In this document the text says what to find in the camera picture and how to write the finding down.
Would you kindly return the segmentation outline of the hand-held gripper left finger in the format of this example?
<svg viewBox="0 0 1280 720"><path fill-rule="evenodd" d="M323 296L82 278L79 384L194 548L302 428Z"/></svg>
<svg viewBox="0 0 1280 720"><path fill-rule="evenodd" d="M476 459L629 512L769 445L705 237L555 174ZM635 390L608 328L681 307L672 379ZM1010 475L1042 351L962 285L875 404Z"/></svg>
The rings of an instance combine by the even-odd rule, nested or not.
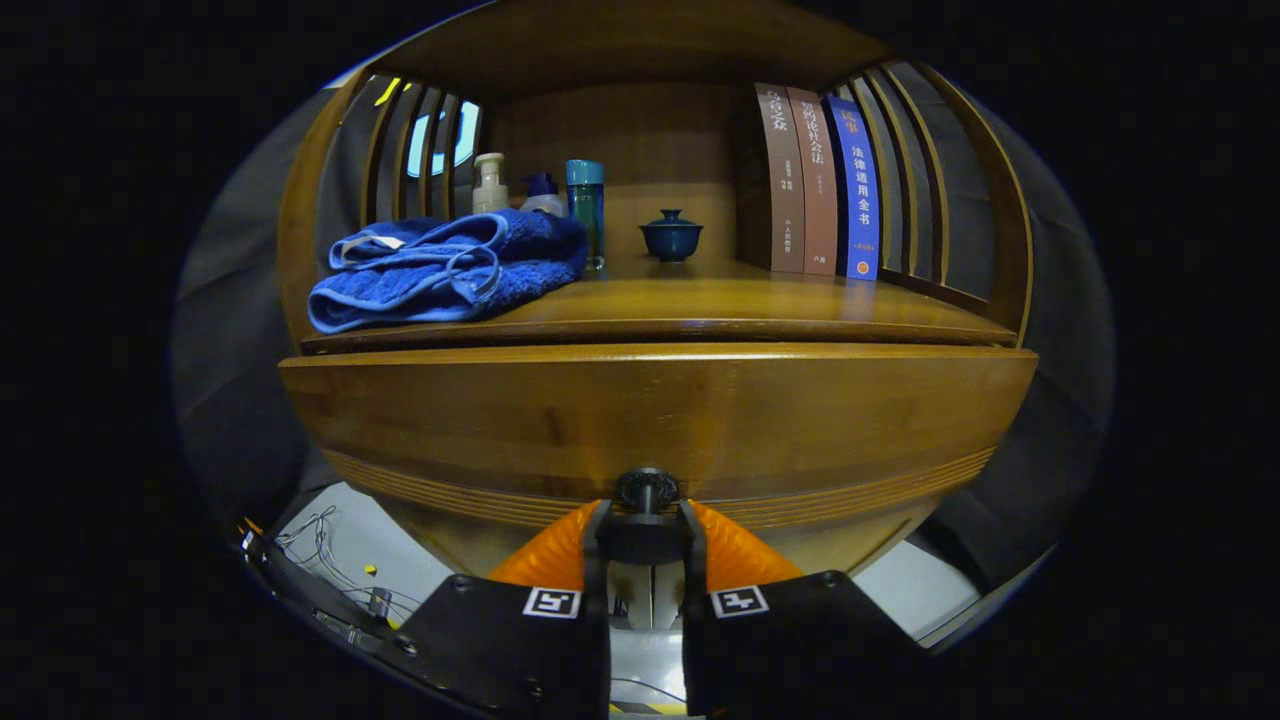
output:
<svg viewBox="0 0 1280 720"><path fill-rule="evenodd" d="M579 543L577 589L454 574L385 641L385 664L481 719L607 719L611 635L603 500Z"/></svg>

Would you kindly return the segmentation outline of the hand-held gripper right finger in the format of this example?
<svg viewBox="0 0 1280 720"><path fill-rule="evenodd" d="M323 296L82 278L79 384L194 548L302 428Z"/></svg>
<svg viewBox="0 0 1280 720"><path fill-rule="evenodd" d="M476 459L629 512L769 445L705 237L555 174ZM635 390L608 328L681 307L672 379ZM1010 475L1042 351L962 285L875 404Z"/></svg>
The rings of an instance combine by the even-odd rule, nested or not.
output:
<svg viewBox="0 0 1280 720"><path fill-rule="evenodd" d="M850 719L887 703L929 655L840 570L796 574L768 544L682 501L684 683L710 719Z"/></svg>

